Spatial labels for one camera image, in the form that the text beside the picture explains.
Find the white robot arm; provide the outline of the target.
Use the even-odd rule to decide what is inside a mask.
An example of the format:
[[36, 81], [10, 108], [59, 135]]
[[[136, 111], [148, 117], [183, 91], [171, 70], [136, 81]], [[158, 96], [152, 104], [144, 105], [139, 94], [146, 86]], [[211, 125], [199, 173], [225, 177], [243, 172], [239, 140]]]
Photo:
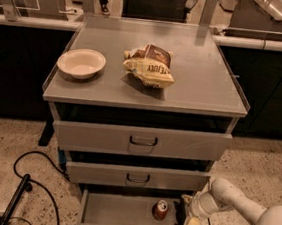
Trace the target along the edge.
[[282, 225], [282, 206], [261, 206], [224, 178], [212, 181], [205, 193], [181, 198], [186, 204], [184, 225], [200, 225], [212, 214], [227, 210], [237, 211], [251, 225]]

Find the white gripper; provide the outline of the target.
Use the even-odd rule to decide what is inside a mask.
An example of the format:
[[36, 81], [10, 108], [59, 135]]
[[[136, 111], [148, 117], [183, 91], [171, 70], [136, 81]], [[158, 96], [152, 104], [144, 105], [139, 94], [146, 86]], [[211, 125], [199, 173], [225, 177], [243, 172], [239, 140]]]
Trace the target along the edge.
[[217, 213], [222, 208], [222, 202], [213, 196], [211, 191], [195, 195], [183, 194], [181, 196], [183, 203], [188, 205], [190, 217], [187, 217], [184, 225], [200, 225], [201, 221], [210, 218], [212, 214]]

